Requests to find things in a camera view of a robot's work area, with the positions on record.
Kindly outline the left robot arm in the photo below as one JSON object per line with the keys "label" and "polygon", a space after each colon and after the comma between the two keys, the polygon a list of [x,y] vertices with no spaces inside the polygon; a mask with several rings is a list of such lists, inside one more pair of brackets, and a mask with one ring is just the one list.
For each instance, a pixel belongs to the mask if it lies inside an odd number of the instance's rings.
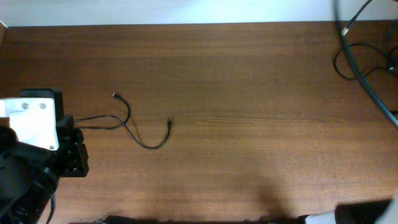
{"label": "left robot arm", "polygon": [[62,177],[86,177],[88,152],[56,88],[1,99],[1,223],[37,223]]}

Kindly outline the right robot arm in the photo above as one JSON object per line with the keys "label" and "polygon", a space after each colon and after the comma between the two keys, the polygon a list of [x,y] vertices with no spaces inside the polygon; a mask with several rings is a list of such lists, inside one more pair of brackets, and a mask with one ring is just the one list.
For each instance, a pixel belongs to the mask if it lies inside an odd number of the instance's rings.
{"label": "right robot arm", "polygon": [[331,212],[298,217],[302,224],[397,224],[397,194],[384,200],[341,203]]}

